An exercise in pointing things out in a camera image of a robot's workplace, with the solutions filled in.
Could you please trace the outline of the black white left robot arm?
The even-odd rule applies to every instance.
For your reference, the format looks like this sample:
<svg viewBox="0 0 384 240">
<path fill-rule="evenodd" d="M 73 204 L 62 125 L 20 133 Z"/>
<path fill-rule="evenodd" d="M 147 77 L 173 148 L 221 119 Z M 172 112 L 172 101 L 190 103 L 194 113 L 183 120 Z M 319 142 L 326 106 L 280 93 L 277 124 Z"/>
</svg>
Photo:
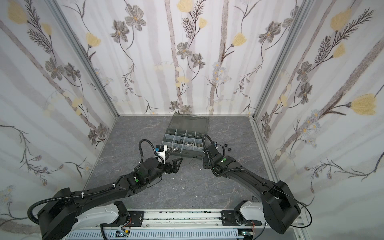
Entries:
<svg viewBox="0 0 384 240">
<path fill-rule="evenodd" d="M 154 156 L 141 159 L 139 165 L 114 182 L 90 190 L 72 192 L 65 188 L 54 197 L 32 204 L 27 216 L 39 225 L 44 240 L 59 240 L 68 235 L 80 223 L 80 215 L 110 201 L 134 196 L 155 185 L 164 173 L 176 174 L 183 161 L 177 158 L 168 162 L 170 152 L 162 145 L 150 145 Z"/>
</svg>

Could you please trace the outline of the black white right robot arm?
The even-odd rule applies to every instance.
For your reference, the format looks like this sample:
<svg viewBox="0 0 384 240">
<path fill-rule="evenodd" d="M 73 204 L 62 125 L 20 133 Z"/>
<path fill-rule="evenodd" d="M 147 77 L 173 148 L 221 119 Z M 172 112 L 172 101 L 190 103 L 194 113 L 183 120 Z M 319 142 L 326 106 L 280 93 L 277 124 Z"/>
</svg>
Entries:
<svg viewBox="0 0 384 240">
<path fill-rule="evenodd" d="M 273 182 L 251 172 L 234 158 L 220 153 L 217 143 L 208 135 L 202 140 L 205 159 L 215 177 L 233 180 L 255 194 L 259 201 L 244 200 L 232 211 L 223 211 L 221 221 L 224 226 L 245 226 L 248 223 L 263 222 L 278 234 L 284 234 L 293 227 L 301 209 L 307 206 L 298 201 L 289 186 L 283 182 Z"/>
</svg>

